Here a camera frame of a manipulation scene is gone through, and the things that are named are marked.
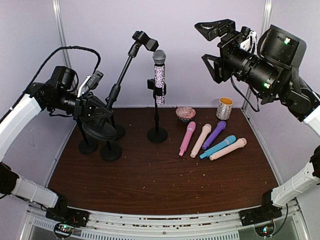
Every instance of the microphone stand base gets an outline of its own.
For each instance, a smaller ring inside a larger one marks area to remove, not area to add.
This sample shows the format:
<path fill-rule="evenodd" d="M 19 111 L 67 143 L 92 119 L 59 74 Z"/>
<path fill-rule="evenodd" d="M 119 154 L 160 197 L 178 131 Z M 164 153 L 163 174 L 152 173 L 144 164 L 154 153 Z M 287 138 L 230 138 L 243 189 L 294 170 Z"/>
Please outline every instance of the microphone stand base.
<path fill-rule="evenodd" d="M 122 139 L 126 135 L 126 129 L 121 125 L 115 125 L 116 138 L 115 140 Z"/>
<path fill-rule="evenodd" d="M 110 143 L 110 146 L 107 144 L 104 145 L 100 150 L 100 157 L 102 160 L 107 162 L 112 162 L 119 159 L 122 155 L 122 148 L 116 143 Z"/>
<path fill-rule="evenodd" d="M 78 149 L 82 154 L 90 154 L 93 153 L 95 150 L 98 149 L 99 143 L 93 137 L 87 138 L 88 144 L 85 140 L 81 140 L 78 145 Z"/>
<path fill-rule="evenodd" d="M 165 141 L 167 139 L 168 133 L 162 127 L 159 127 L 158 132 L 157 132 L 156 128 L 153 127 L 148 131 L 147 137 L 153 143 L 162 143 L 163 141 Z"/>

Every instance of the dark brown wooden table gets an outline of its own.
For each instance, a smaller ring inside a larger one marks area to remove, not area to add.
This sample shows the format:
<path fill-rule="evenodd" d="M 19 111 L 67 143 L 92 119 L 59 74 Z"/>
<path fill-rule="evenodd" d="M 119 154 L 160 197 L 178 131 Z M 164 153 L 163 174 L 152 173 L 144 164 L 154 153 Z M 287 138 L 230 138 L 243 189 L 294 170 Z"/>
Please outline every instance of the dark brown wooden table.
<path fill-rule="evenodd" d="M 214 144 L 235 135 L 246 138 L 247 145 L 215 161 L 201 160 L 199 154 L 190 158 L 190 152 L 204 124 L 216 127 L 216 110 L 196 108 L 196 131 L 183 157 L 178 153 L 187 124 L 178 121 L 175 110 L 159 109 L 168 139 L 155 144 L 147 139 L 147 131 L 154 127 L 154 108 L 115 109 L 115 120 L 126 135 L 116 141 L 123 153 L 114 162 L 101 160 L 99 150 L 79 153 L 81 135 L 76 128 L 49 187 L 67 197 L 71 207 L 112 213 L 194 214 L 260 205 L 262 194 L 277 181 L 240 109 L 232 110 Z"/>

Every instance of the wall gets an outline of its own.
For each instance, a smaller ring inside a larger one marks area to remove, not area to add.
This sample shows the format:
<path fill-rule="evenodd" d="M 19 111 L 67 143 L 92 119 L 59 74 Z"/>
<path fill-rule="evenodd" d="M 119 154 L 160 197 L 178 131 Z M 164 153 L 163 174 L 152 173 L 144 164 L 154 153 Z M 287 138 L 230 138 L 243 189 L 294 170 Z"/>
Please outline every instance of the wall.
<path fill-rule="evenodd" d="M 25 89 L 41 63 L 60 44 L 51 1 L 1 0 L 0 4 L 2 116 Z M 37 82 L 48 80 L 56 65 L 63 65 L 61 53 L 44 67 Z M 4 163 L 27 179 L 44 185 L 73 124 L 71 119 L 50 118 L 48 112 L 42 112 L 12 144 Z M 27 206 L 12 196 L 0 200 L 0 239 L 18 239 L 18 229 Z"/>
<path fill-rule="evenodd" d="M 117 81 L 134 43 L 135 31 L 157 39 L 166 52 L 167 95 L 165 106 L 217 106 L 220 97 L 231 97 L 240 107 L 243 99 L 230 82 L 219 87 L 212 80 L 201 56 L 218 55 L 218 39 L 208 42 L 195 28 L 198 22 L 222 19 L 236 21 L 240 31 L 247 25 L 259 31 L 264 0 L 95 0 L 61 2 L 68 45 L 94 48 L 101 54 L 104 73 L 95 95 L 104 99 Z M 71 52 L 72 67 L 80 79 L 91 73 L 96 57 Z M 142 46 L 122 82 L 116 107 L 145 107 L 154 104 L 147 79 L 153 78 L 152 52 Z M 238 83 L 246 92 L 246 85 Z"/>
<path fill-rule="evenodd" d="M 306 41 L 307 50 L 300 67 L 300 76 L 315 91 L 319 85 L 320 2 L 317 0 L 273 1 L 271 24 Z M 261 107 L 261 112 L 249 111 L 263 136 L 282 182 L 295 175 L 313 155 L 319 138 L 305 124 L 300 123 L 279 103 Z M 319 239 L 320 190 L 316 187 L 298 197 L 311 239 Z"/>

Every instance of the mug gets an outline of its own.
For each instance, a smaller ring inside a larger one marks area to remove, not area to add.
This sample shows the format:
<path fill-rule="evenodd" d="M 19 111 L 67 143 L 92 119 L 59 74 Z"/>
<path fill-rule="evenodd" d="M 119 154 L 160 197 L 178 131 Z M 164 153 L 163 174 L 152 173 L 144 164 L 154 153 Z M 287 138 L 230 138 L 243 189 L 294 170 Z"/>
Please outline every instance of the mug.
<path fill-rule="evenodd" d="M 220 120 L 228 120 L 233 104 L 234 101 L 232 101 L 231 98 L 221 97 L 219 100 L 218 109 L 216 110 L 216 117 Z"/>

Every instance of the patterned bowl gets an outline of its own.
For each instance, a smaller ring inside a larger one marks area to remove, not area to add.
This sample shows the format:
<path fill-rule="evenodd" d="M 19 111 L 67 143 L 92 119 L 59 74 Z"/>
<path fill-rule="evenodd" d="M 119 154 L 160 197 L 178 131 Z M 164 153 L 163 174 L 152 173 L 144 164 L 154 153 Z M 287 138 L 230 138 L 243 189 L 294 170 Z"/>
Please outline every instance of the patterned bowl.
<path fill-rule="evenodd" d="M 178 119 L 184 123 L 190 122 L 196 115 L 196 110 L 189 106 L 181 106 L 175 110 Z"/>

